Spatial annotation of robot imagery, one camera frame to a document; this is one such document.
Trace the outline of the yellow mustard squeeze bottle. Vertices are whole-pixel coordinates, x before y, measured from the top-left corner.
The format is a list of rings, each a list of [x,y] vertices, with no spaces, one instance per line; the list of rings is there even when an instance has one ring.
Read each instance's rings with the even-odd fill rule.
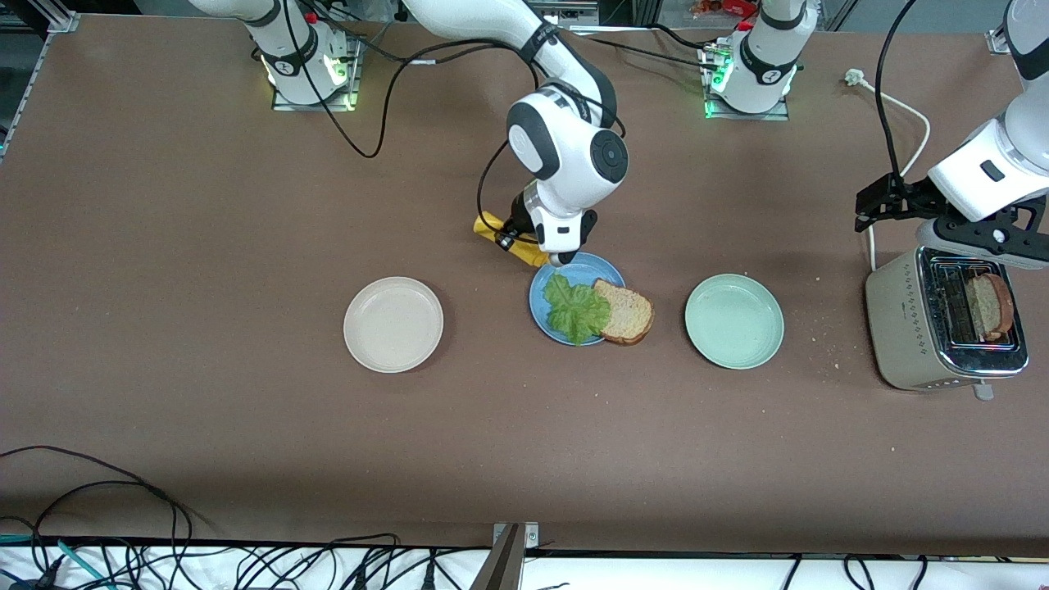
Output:
[[[498,217],[494,216],[487,211],[483,211],[475,218],[473,224],[473,232],[480,238],[488,240],[489,243],[494,243],[494,233],[498,230],[504,229],[504,222],[499,220]],[[535,243],[528,243],[523,238],[518,238],[516,247],[510,252],[506,252],[512,255],[514,258],[520,259],[529,266],[535,266],[535,268],[540,268],[548,264],[548,254],[540,250],[538,245]]]

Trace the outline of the brown bread slice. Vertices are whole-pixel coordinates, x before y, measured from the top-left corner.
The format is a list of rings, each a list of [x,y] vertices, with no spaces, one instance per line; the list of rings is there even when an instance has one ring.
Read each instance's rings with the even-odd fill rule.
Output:
[[[1003,277],[980,274],[966,281],[965,292],[975,333],[987,343],[1003,339],[1015,324],[1015,303]]]
[[[606,326],[599,333],[606,341],[618,345],[640,343],[652,328],[652,302],[629,288],[597,279],[593,291],[604,297],[611,305]]]

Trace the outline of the green lettuce leaf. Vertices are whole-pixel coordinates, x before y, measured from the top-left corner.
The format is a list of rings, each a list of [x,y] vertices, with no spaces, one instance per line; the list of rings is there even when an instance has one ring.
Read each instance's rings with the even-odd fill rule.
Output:
[[[569,344],[584,345],[611,323],[611,303],[592,285],[571,285],[555,273],[544,285],[543,298],[550,307],[547,324]]]

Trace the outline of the blue plate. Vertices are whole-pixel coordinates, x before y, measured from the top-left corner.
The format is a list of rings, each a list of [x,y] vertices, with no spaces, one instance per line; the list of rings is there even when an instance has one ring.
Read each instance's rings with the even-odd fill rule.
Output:
[[[563,345],[573,345],[565,334],[551,326],[547,320],[552,307],[545,299],[545,285],[555,274],[565,277],[568,285],[595,285],[599,279],[611,285],[618,285],[620,288],[626,287],[627,283],[611,262],[588,252],[578,253],[569,265],[545,264],[538,269],[529,286],[529,312],[531,312],[535,324],[550,339]]]

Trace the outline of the beige plate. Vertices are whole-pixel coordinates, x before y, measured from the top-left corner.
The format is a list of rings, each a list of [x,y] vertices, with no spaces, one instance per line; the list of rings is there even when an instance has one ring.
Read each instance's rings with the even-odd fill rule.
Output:
[[[366,285],[343,319],[343,339],[360,365],[381,374],[423,365],[443,336],[443,307],[428,285],[390,276]]]

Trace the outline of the pale green plate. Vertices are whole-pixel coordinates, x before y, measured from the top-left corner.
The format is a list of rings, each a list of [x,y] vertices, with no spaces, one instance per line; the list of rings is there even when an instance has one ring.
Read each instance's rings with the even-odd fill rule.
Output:
[[[684,308],[690,343],[713,365],[750,370],[779,351],[782,307],[765,285],[741,274],[718,274],[697,285]]]

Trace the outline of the beige chrome toaster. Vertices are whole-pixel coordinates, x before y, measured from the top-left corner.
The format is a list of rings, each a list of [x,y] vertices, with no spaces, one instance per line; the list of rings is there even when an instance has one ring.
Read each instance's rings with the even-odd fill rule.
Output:
[[[870,273],[870,339],[889,385],[919,393],[970,386],[986,401],[993,399],[994,381],[1027,367],[1016,305],[1015,324],[1003,339],[987,343],[975,333],[965,285],[984,273],[1000,275],[1012,292],[1005,266],[929,247],[903,253]]]

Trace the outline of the red packet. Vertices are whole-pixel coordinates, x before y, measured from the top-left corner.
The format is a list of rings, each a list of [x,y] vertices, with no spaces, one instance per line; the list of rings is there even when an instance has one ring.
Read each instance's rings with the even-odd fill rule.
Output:
[[[746,20],[757,13],[761,0],[694,0],[689,12],[693,16],[713,15],[723,12],[725,15],[737,16]]]

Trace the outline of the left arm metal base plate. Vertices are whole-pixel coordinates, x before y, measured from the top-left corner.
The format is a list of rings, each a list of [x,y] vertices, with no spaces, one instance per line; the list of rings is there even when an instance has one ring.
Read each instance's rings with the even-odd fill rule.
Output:
[[[730,106],[723,96],[718,93],[720,86],[724,85],[727,78],[734,72],[734,60],[730,56],[730,48],[720,43],[706,43],[703,48],[698,49],[697,59],[701,65],[712,65],[712,70],[705,70],[701,80],[704,90],[704,112],[707,119],[730,119],[730,120],[767,120],[767,122],[786,122],[789,120],[789,108],[787,104],[787,93],[791,89],[790,83],[784,86],[779,100],[768,111],[761,113],[746,113]]]

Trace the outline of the grey metal rail box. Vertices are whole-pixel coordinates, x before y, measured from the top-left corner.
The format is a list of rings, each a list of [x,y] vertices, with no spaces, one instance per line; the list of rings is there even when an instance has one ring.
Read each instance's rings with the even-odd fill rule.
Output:
[[[599,0],[524,0],[547,21],[563,27],[599,26]]]

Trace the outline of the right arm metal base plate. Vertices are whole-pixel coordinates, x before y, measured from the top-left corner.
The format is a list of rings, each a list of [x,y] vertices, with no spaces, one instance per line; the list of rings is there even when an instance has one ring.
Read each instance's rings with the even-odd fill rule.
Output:
[[[307,70],[316,88],[304,73],[284,77],[267,65],[267,81],[273,87],[274,111],[333,112],[355,111],[362,75],[362,44],[342,31],[333,33],[325,48],[318,50]]]

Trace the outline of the grey metal table bracket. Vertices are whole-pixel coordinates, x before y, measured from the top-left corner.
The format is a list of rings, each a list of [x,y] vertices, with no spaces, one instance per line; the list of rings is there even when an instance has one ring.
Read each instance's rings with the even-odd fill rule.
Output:
[[[524,553],[538,544],[538,523],[496,523],[492,549],[470,590],[520,590]]]

